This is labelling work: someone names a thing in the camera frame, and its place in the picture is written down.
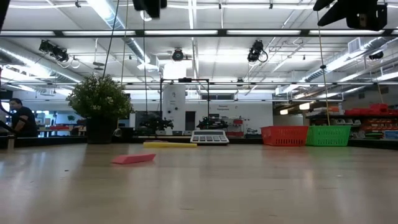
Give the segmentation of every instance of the potted plant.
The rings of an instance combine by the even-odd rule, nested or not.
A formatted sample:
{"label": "potted plant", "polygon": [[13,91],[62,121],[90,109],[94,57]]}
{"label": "potted plant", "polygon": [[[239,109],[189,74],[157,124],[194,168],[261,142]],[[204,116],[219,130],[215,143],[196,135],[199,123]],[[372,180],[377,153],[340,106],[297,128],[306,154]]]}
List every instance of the potted plant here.
{"label": "potted plant", "polygon": [[74,115],[68,115],[68,121],[72,124],[72,121],[74,121],[76,118]]}
{"label": "potted plant", "polygon": [[86,77],[67,97],[78,115],[86,118],[88,144],[109,144],[118,118],[134,110],[124,87],[110,75]]}

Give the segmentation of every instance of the plastic basket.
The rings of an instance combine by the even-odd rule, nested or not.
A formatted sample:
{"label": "plastic basket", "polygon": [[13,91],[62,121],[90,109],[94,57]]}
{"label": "plastic basket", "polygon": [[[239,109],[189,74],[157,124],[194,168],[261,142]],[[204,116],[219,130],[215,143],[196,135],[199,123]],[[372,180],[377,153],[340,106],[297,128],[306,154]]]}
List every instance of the plastic basket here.
{"label": "plastic basket", "polygon": [[270,146],[304,146],[308,126],[269,126],[261,128],[264,144]]}
{"label": "plastic basket", "polygon": [[308,146],[347,146],[351,126],[311,126]]}

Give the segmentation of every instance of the pink foam block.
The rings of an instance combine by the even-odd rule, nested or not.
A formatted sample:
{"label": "pink foam block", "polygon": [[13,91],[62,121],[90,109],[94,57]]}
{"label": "pink foam block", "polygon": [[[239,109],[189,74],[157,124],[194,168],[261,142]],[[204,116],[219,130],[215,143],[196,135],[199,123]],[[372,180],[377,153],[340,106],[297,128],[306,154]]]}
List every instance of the pink foam block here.
{"label": "pink foam block", "polygon": [[112,160],[114,164],[132,164],[136,162],[152,161],[156,154],[121,155]]}

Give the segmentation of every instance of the black pot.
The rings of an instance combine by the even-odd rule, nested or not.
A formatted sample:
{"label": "black pot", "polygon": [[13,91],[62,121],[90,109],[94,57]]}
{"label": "black pot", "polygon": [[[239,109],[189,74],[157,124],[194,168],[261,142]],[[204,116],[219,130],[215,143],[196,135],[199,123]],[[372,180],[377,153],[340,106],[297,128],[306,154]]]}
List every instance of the black pot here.
{"label": "black pot", "polygon": [[87,119],[87,143],[110,144],[112,135],[117,127],[117,119],[90,118]]}

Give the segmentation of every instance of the green plant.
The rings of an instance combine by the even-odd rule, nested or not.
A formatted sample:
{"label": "green plant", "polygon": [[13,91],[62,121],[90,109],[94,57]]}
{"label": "green plant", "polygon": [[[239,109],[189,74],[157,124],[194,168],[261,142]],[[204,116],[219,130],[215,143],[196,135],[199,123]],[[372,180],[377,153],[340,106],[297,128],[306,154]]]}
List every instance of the green plant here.
{"label": "green plant", "polygon": [[134,112],[123,90],[123,86],[110,75],[92,75],[75,87],[67,101],[83,118],[123,118]]}
{"label": "green plant", "polygon": [[72,121],[74,121],[76,118],[75,118],[75,116],[74,115],[68,115],[68,121],[69,122],[72,122]]}

